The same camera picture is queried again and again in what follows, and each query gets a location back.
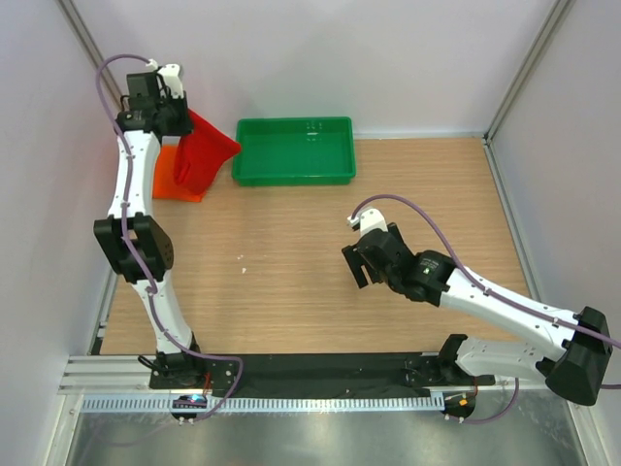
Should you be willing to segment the red t shirt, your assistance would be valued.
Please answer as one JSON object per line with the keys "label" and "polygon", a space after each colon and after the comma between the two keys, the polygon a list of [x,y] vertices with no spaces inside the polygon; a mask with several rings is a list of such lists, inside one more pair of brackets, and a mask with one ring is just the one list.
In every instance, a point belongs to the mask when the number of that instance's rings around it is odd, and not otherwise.
{"label": "red t shirt", "polygon": [[174,183],[180,199],[200,201],[214,182],[220,168],[241,152],[240,143],[189,111],[193,130],[180,137],[174,162]]}

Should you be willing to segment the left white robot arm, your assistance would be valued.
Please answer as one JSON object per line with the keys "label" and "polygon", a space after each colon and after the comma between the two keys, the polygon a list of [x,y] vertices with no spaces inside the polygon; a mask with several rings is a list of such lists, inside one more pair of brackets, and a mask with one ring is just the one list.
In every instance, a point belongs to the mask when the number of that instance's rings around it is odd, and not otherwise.
{"label": "left white robot arm", "polygon": [[118,169],[113,202],[93,225],[113,271],[143,302],[156,338],[155,355],[140,356],[152,388],[193,388],[206,375],[199,346],[186,323],[172,283],[175,252],[153,216],[155,165],[166,136],[193,129],[186,95],[175,74],[162,69],[130,74],[128,92],[114,119]]}

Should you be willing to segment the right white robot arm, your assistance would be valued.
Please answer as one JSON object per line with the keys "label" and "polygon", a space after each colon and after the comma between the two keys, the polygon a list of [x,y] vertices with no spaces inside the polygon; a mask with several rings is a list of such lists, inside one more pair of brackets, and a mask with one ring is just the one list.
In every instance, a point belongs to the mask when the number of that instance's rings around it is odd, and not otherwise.
{"label": "right white robot arm", "polygon": [[383,218],[349,223],[359,239],[342,253],[359,287],[385,283],[409,301],[477,316],[519,337],[516,343],[449,337],[437,361],[443,381],[487,375],[531,380],[575,404],[595,405],[612,356],[602,312],[550,307],[497,287],[438,251],[414,253],[397,225]]}

